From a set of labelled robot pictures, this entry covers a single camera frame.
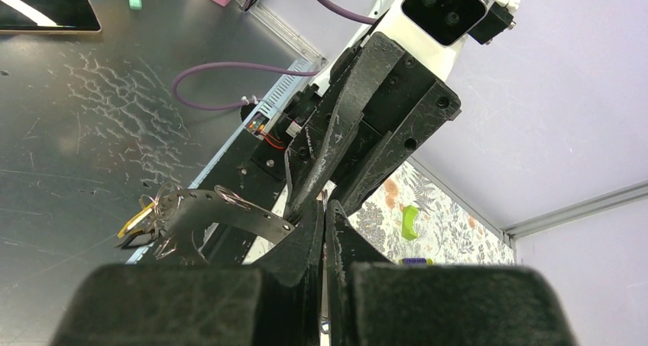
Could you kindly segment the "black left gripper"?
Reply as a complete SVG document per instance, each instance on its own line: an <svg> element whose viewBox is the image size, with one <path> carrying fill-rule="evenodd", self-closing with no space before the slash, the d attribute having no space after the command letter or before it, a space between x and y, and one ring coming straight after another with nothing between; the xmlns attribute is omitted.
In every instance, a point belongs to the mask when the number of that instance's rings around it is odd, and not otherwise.
<svg viewBox="0 0 648 346"><path fill-rule="evenodd" d="M413 152L461 111L455 92L381 32L346 50L322 95L310 86L273 136L238 165L238 193L261 206L286 189L283 216L299 218L327 183L347 214L363 203Z"/></svg>

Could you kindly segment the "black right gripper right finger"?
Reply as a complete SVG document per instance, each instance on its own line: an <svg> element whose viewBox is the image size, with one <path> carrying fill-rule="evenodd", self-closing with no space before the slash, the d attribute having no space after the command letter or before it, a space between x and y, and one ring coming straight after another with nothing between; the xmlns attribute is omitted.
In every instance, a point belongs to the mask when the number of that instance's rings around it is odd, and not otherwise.
<svg viewBox="0 0 648 346"><path fill-rule="evenodd" d="M516 266L399 265L326 209L333 345L574 345L559 300Z"/></svg>

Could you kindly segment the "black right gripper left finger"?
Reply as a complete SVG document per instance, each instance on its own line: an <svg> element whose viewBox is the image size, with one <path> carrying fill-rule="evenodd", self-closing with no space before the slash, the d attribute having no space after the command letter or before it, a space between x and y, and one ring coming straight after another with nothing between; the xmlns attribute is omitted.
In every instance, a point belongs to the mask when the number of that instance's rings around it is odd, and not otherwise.
<svg viewBox="0 0 648 346"><path fill-rule="evenodd" d="M250 265L109 264L76 290L52 345L318 345L323 204Z"/></svg>

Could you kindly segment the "silver key bunch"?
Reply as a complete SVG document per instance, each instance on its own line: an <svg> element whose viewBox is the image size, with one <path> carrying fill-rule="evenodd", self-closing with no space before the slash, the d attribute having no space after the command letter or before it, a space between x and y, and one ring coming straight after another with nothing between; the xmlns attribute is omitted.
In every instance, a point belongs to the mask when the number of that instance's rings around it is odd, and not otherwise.
<svg viewBox="0 0 648 346"><path fill-rule="evenodd" d="M215 192L201 189L160 190L155 197L143 195L140 198L141 209L154 203L154 211L147 220L149 232L138 236L128 247L117 248L144 248L155 260L175 256L182 264L206 264L208 260L202 248L206 242L205 230L212 222L208 220L200 224L189 214L206 208L215 202L215 198Z"/></svg>

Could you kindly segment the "yellow key tag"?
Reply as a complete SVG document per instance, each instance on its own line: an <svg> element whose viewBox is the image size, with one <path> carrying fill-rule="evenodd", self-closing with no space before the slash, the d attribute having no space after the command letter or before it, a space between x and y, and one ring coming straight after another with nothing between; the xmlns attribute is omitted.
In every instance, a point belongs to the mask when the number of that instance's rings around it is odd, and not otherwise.
<svg viewBox="0 0 648 346"><path fill-rule="evenodd" d="M117 233L117 237L121 239L121 242L116 247L128 247L138 236L149 232L148 227L150 225L147 220L153 211L154 203L152 202L144 206L139 213L130 218Z"/></svg>

